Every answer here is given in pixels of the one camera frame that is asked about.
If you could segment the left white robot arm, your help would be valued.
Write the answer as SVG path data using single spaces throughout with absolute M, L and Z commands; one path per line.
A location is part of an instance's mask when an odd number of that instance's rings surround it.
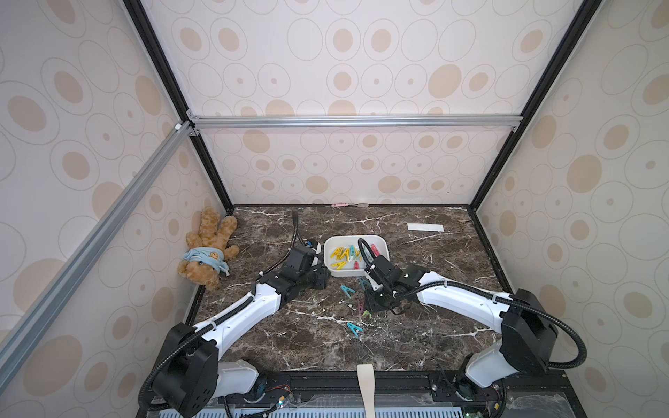
M 145 411 L 173 409 L 183 417 L 193 417 L 212 399 L 251 392 L 257 386 L 259 369 L 245 361 L 222 363 L 223 355 L 252 327 L 305 291 L 325 289 L 329 277 L 322 246 L 298 242 L 285 261 L 262 275 L 245 297 L 194 326 L 174 326 L 139 390 L 139 407 Z

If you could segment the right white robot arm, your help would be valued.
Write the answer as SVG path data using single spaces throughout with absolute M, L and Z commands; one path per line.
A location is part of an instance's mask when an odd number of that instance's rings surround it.
M 489 348 L 463 360 L 453 385 L 463 397 L 514 374 L 543 376 L 557 340 L 557 327 L 536 297 L 526 291 L 494 293 L 472 287 L 422 266 L 402 270 L 383 256 L 365 264 L 377 288 L 365 294 L 371 312 L 393 311 L 405 301 L 447 309 L 500 335 Z

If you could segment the yellow clothespin pair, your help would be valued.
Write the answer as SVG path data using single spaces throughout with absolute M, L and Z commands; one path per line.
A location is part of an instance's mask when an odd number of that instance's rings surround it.
M 338 271 L 338 270 L 342 270 L 347 265 L 348 265 L 347 261 L 339 261 L 339 262 L 331 264 L 330 266 L 331 266 L 331 268 L 334 268 L 334 270 Z

